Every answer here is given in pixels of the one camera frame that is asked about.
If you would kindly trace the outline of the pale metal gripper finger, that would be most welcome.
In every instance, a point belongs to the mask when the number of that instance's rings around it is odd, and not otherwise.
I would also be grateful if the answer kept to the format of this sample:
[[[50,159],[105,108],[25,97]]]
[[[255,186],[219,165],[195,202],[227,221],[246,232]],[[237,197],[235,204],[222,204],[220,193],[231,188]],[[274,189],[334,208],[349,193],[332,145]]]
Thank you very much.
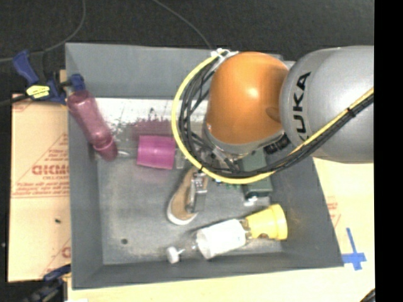
[[[194,195],[194,212],[203,211],[205,207],[205,199],[207,196],[208,178],[203,172],[197,172],[194,179],[195,195]]]
[[[196,193],[196,187],[195,187],[195,178],[191,178],[191,184],[190,184],[190,190],[188,193],[188,212],[193,213],[194,212],[194,206],[195,206],[195,193]]]

